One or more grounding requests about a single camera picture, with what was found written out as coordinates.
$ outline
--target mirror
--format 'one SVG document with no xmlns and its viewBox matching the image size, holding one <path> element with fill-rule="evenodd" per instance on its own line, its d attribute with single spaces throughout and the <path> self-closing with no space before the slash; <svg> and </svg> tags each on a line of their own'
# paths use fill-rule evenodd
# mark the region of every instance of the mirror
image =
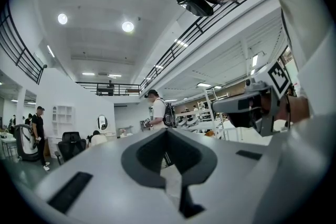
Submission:
<svg viewBox="0 0 336 224">
<path fill-rule="evenodd" d="M 97 119 L 97 127 L 99 130 L 104 131 L 107 128 L 107 119 L 105 118 L 105 116 L 101 115 L 98 117 Z"/>
</svg>

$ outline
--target backpack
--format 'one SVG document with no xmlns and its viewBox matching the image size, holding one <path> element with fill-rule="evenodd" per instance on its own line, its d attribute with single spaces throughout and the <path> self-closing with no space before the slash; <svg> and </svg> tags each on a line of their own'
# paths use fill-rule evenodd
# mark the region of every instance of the backpack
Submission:
<svg viewBox="0 0 336 224">
<path fill-rule="evenodd" d="M 170 103 L 167 103 L 162 98 L 160 98 L 160 100 L 166 106 L 166 109 L 164 111 L 164 117 L 163 117 L 164 125 L 170 128 L 176 127 L 174 106 L 172 106 Z"/>
</svg>

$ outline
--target black railing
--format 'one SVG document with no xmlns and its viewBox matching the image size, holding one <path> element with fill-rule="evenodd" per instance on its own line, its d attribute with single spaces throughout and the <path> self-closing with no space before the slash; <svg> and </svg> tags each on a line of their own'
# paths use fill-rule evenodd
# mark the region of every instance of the black railing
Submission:
<svg viewBox="0 0 336 224">
<path fill-rule="evenodd" d="M 138 84 L 97 83 L 97 82 L 76 82 L 90 92 L 99 96 L 136 96 L 140 94 Z"/>
<path fill-rule="evenodd" d="M 10 11 L 7 3 L 0 13 L 0 46 L 18 68 L 39 84 L 44 68 L 27 49 L 15 27 Z"/>
<path fill-rule="evenodd" d="M 167 66 L 169 66 L 188 46 L 196 39 L 208 31 L 217 22 L 223 19 L 227 14 L 239 7 L 248 0 L 232 0 L 220 6 L 213 5 L 214 15 L 211 17 L 200 17 L 190 27 L 176 39 L 173 45 L 159 59 L 156 65 L 151 69 L 148 75 L 140 84 L 140 90 L 143 91 Z"/>
</svg>

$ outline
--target chair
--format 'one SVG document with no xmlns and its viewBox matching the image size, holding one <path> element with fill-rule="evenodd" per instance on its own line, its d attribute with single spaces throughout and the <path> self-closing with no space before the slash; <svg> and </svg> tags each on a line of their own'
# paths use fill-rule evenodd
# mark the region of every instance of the chair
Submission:
<svg viewBox="0 0 336 224">
<path fill-rule="evenodd" d="M 58 143 L 58 151 L 55 152 L 57 161 L 61 165 L 60 156 L 62 155 L 64 162 L 78 155 L 86 148 L 86 140 L 81 139 L 78 132 L 63 133 L 62 141 Z"/>
</svg>

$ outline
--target gray floor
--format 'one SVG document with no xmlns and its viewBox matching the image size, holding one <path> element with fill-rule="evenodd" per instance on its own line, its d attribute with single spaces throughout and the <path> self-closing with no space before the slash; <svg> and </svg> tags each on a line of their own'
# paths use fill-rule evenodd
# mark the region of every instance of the gray floor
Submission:
<svg viewBox="0 0 336 224">
<path fill-rule="evenodd" d="M 57 160 L 50 157 L 46 158 L 46 161 L 50 162 L 49 171 L 43 169 L 40 160 L 36 162 L 27 162 L 19 161 L 16 157 L 7 157 L 5 160 L 1 161 L 5 165 L 12 180 L 22 182 L 30 189 L 34 189 L 43 177 L 59 166 Z"/>
</svg>

